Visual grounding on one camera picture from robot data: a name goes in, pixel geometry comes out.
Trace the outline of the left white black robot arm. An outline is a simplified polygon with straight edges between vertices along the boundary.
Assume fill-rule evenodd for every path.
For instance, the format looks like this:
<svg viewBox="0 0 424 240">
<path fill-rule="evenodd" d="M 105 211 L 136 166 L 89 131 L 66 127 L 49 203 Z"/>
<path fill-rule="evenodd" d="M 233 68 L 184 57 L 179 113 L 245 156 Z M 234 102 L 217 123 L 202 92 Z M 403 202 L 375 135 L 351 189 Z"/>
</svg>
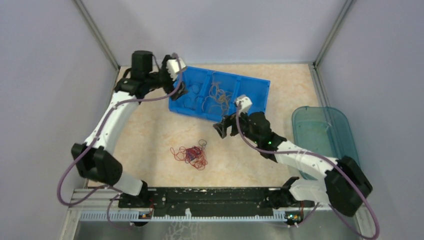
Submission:
<svg viewBox="0 0 424 240">
<path fill-rule="evenodd" d="M 131 67 L 116 83 L 99 123 L 83 143 L 75 143 L 71 148 L 73 166 L 82 178 L 129 195 L 138 207 L 149 203 L 148 184 L 124 172 L 122 164 L 114 157 L 118 138 L 139 105 L 150 101 L 146 97 L 149 93 L 163 89 L 163 98 L 172 101 L 188 93 L 183 83 L 183 72 L 187 69 L 183 59 L 176 53 L 168 54 L 154 70 L 156 61 L 151 51 L 132 53 Z"/>
</svg>

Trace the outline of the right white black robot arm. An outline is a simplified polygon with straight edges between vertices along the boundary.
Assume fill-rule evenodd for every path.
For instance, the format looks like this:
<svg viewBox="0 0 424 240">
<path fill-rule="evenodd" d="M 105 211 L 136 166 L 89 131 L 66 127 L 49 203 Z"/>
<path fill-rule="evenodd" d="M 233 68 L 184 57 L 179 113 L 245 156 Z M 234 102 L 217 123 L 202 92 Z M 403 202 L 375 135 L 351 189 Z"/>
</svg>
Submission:
<svg viewBox="0 0 424 240">
<path fill-rule="evenodd" d="M 299 201 L 320 202 L 347 217 L 354 216 L 362 206 L 372 210 L 367 198 L 373 187 L 353 158 L 323 156 L 295 145 L 272 131 L 263 112 L 234 113 L 213 124 L 222 139 L 227 136 L 228 127 L 230 136 L 240 135 L 264 158 L 313 177 L 294 179 L 288 184 L 281 193 L 287 206 L 295 206 Z"/>
</svg>

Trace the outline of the coloured wire ball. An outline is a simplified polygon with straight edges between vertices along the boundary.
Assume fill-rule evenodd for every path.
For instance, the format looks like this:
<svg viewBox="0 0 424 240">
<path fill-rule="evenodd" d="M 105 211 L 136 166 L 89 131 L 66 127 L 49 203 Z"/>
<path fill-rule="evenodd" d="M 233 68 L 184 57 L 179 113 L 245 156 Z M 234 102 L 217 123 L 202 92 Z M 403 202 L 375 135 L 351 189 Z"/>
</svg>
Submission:
<svg viewBox="0 0 424 240">
<path fill-rule="evenodd" d="M 205 152 L 206 146 L 207 141 L 200 139 L 197 145 L 192 147 L 181 146 L 178 149 L 171 147 L 169 150 L 175 160 L 189 164 L 195 169 L 202 171 L 208 165 Z"/>
</svg>

